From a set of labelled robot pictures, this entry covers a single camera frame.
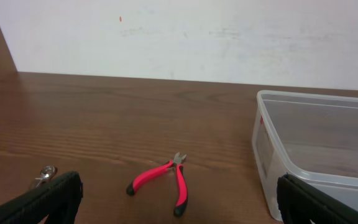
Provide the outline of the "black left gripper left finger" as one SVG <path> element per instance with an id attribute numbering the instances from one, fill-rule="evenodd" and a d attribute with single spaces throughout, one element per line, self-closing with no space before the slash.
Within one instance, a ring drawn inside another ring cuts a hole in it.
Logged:
<path id="1" fill-rule="evenodd" d="M 83 198 L 78 172 L 69 171 L 0 206 L 0 224 L 74 224 Z"/>

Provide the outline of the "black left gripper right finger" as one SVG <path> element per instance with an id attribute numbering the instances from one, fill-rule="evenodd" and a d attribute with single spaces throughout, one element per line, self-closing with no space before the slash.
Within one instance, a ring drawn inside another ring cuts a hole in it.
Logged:
<path id="1" fill-rule="evenodd" d="M 291 174 L 277 181 L 284 224 L 358 224 L 358 211 Z"/>

